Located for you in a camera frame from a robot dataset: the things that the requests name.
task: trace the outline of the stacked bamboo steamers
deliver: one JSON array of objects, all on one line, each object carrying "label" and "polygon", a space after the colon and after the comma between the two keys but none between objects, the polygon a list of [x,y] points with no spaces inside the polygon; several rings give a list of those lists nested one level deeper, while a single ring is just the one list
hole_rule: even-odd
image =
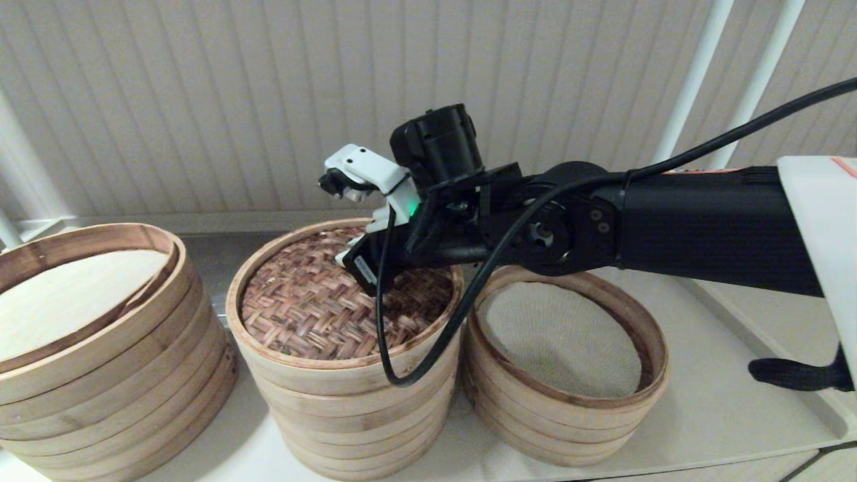
[{"label": "stacked bamboo steamers", "polygon": [[151,472],[235,381],[184,246],[153,226],[94,226],[1,255],[0,334],[0,445],[52,480]]},{"label": "stacked bamboo steamers", "polygon": [[[368,221],[332,221],[272,241],[244,263],[227,296],[230,328],[285,445],[315,472],[378,479],[417,460],[443,426],[459,361],[465,391],[485,425],[521,452],[559,465],[613,454],[666,388],[663,336],[639,303],[589,274],[545,278],[521,268],[503,268],[491,278],[459,334],[462,353],[457,336],[423,379],[404,389],[391,386],[377,353],[374,299],[334,260]],[[532,333],[540,331],[540,320],[485,316],[479,309],[527,283],[550,284],[561,298],[585,298],[606,313],[637,366],[630,378],[620,377],[626,392],[576,395],[507,356],[516,345],[504,337],[519,331],[502,325]],[[412,270],[385,294],[387,343],[398,374],[412,370],[434,344],[462,284],[457,268]],[[575,321],[565,319],[563,326]]]},{"label": "stacked bamboo steamers", "polygon": [[[251,257],[227,295],[227,317],[285,444],[333,479],[378,479],[429,450],[443,427],[458,368],[457,336],[434,369],[405,389],[377,352],[375,300],[334,257],[369,220],[310,226]],[[434,344],[461,296],[458,268],[400,275],[385,294],[398,373]]]}]

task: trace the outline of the white shelf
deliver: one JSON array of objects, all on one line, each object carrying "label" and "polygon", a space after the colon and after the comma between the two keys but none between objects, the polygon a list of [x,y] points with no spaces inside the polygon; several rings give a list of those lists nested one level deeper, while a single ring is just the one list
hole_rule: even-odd
[{"label": "white shelf", "polygon": [[[824,298],[712,281],[680,280],[760,358],[827,365],[839,335]],[[833,389],[798,393],[843,440],[857,439],[857,395]]]},{"label": "white shelf", "polygon": [[854,482],[857,478],[857,449],[837,450],[823,456],[792,482]]},{"label": "white shelf", "polygon": [[[672,357],[669,389],[627,446],[590,467],[541,463],[500,442],[459,393],[434,447],[389,480],[594,479],[747,461],[841,441],[803,398],[752,380],[746,365],[758,355],[676,280],[613,269],[596,273],[625,288],[652,312]],[[235,393],[208,429],[142,480],[283,477],[293,482],[327,480],[285,448],[243,367]],[[0,479],[45,480],[8,453],[0,453]]]}]

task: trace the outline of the black strap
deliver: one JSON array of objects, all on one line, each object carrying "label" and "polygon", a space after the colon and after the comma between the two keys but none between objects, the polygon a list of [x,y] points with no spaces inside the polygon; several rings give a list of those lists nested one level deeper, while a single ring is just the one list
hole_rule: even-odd
[{"label": "black strap", "polygon": [[[628,188],[631,187],[631,180],[636,173],[637,169],[629,169],[625,171],[625,180],[622,182],[622,190],[619,191],[619,239],[624,239],[622,234],[625,232],[625,205],[628,198]],[[616,254],[616,259],[613,262],[613,266],[618,269],[625,269],[624,260],[622,259],[623,247],[624,246],[620,245],[619,252]]]},{"label": "black strap", "polygon": [[758,382],[770,383],[784,389],[814,392],[823,389],[854,391],[854,380],[848,372],[842,345],[833,363],[827,366],[806,365],[783,358],[753,360],[747,367]]}]

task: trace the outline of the black cable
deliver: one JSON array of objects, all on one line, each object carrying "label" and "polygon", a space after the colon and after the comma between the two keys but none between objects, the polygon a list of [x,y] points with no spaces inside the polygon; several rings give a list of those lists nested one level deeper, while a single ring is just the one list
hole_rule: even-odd
[{"label": "black cable", "polygon": [[[479,267],[479,270],[476,272],[476,276],[474,276],[473,281],[467,286],[467,291],[464,292],[464,296],[461,297],[461,300],[455,306],[455,310],[452,312],[450,316],[449,322],[446,323],[446,326],[443,328],[443,331],[440,332],[437,341],[432,345],[431,349],[426,354],[425,358],[420,361],[420,364],[417,365],[416,368],[411,373],[408,373],[404,377],[397,377],[395,373],[393,373],[393,367],[390,364],[390,353],[386,350],[387,341],[383,340],[383,303],[379,302],[378,299],[381,298],[379,294],[377,296],[375,303],[375,310],[377,315],[377,323],[378,323],[378,332],[379,332],[379,347],[381,350],[381,361],[384,364],[384,371],[387,374],[387,379],[390,380],[390,383],[396,386],[407,386],[411,385],[420,378],[422,378],[431,367],[437,362],[438,358],[443,354],[446,347],[449,345],[450,341],[452,341],[453,336],[458,331],[458,328],[461,326],[461,323],[464,322],[464,319],[467,317],[470,312],[470,308],[476,302],[476,297],[479,295],[479,292],[485,287],[485,284],[488,282],[488,278],[494,272],[494,268],[500,262],[500,255],[508,248],[509,244],[518,236],[518,232],[524,227],[524,225],[530,220],[533,214],[536,213],[539,209],[541,209],[545,204],[553,201],[557,196],[567,193],[573,190],[583,190],[583,189],[592,189],[598,186],[602,186],[605,184],[617,184],[622,183],[623,181],[627,181],[631,183],[633,181],[639,181],[640,179],[649,178],[651,176],[655,176],[656,174],[661,174],[667,171],[671,171],[677,167],[684,166],[694,160],[699,159],[707,154],[710,154],[716,151],[719,148],[727,146],[732,142],[738,141],[744,137],[749,136],[750,134],[763,129],[774,122],[782,120],[785,117],[788,117],[797,111],[802,111],[811,105],[816,105],[819,102],[824,102],[828,99],[833,99],[834,97],[838,97],[845,93],[850,93],[853,91],[857,91],[857,77],[853,79],[848,79],[846,81],[841,81],[837,84],[820,88],[814,92],[810,92],[806,95],[799,97],[798,99],[792,100],[787,104],[780,105],[773,111],[766,112],[759,117],[756,117],[745,124],[742,124],[725,134],[721,134],[710,141],[707,141],[703,144],[696,146],[688,151],[685,151],[682,154],[678,154],[668,160],[664,160],[658,162],[657,164],[653,164],[651,166],[644,167],[637,171],[631,172],[627,174],[625,172],[611,172],[607,174],[602,174],[599,176],[595,176],[593,178],[587,178],[579,181],[574,181],[568,184],[563,184],[554,187],[550,191],[544,193],[543,195],[536,198],[536,200],[524,211],[523,214],[518,217],[515,222],[512,224],[512,227],[506,232],[503,238],[500,239],[500,242],[494,247],[491,251],[491,254],[488,256],[488,259]],[[389,244],[390,239],[390,227],[387,228],[388,233],[384,237],[384,247],[381,251],[381,263],[378,267],[378,286],[381,286],[381,274],[385,264],[385,258],[387,253],[387,245]]]},{"label": "black cable", "polygon": [[384,233],[384,245],[381,247],[381,260],[378,262],[378,289],[375,294],[375,329],[378,332],[378,351],[381,353],[381,364],[384,365],[384,373],[387,375],[387,380],[393,385],[405,385],[404,380],[396,376],[396,372],[393,370],[393,362],[390,361],[390,351],[387,350],[387,335],[384,334],[384,294],[381,290],[385,279],[384,267],[387,265],[387,248],[390,247],[390,240],[393,239],[393,228],[395,226],[396,210],[393,209],[393,206],[390,206],[387,231]]}]

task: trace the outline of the vertical blind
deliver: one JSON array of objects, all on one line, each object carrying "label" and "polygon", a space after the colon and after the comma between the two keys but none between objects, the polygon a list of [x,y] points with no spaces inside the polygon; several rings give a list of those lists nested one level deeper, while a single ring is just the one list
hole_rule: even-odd
[{"label": "vertical blind", "polygon": [[[679,149],[728,127],[780,8],[735,3]],[[14,219],[351,208],[316,187],[328,155],[355,142],[389,156],[396,126],[458,102],[489,166],[643,166],[709,9],[3,0],[0,90],[64,206],[39,199],[25,160],[4,159],[0,207]],[[853,75],[857,3],[807,2],[758,112]],[[813,107],[744,140],[732,165],[857,155],[856,112],[857,96]]]}]

